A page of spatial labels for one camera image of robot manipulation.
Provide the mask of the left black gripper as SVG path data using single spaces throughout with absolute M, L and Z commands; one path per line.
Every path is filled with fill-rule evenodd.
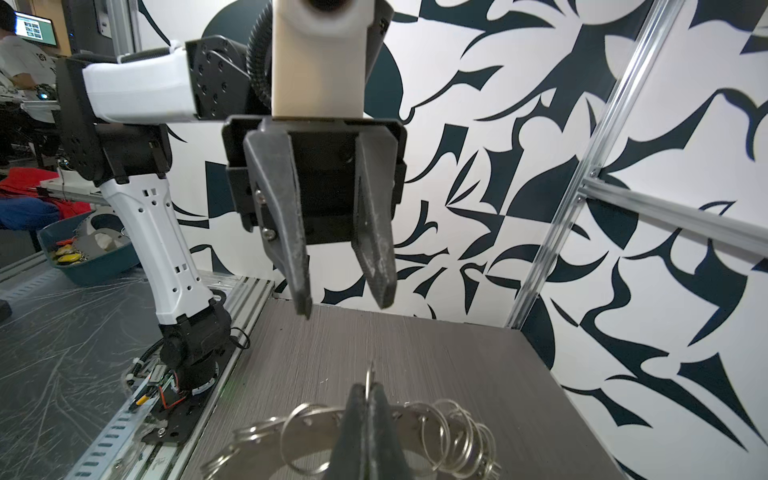
M 351 239 L 376 304 L 391 307 L 391 219 L 402 201 L 406 127 L 393 119 L 269 120 L 227 119 L 226 171 L 241 224 L 262 229 L 264 251 L 285 277 L 296 313 L 308 318 L 312 310 L 307 243 Z

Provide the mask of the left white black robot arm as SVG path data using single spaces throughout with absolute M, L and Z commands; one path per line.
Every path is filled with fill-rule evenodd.
M 313 305 L 307 249 L 315 244 L 349 242 L 377 305 L 393 304 L 391 221 L 407 133 L 397 120 L 364 115 L 393 14 L 385 1 L 272 1 L 244 44 L 214 35 L 58 61 L 65 151 L 128 232 L 178 391 L 196 395 L 214 383 L 231 319 L 202 283 L 173 209 L 171 123 L 222 123 L 235 209 L 299 315 Z

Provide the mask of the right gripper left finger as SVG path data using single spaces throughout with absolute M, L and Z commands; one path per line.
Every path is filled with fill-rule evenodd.
M 347 398 L 339 438 L 331 451 L 324 480 L 367 478 L 367 409 L 365 387 L 354 384 Z

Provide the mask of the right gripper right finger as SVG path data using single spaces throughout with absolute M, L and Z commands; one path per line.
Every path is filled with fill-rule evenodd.
M 383 386 L 373 383 L 367 400 L 367 478 L 412 479 Z

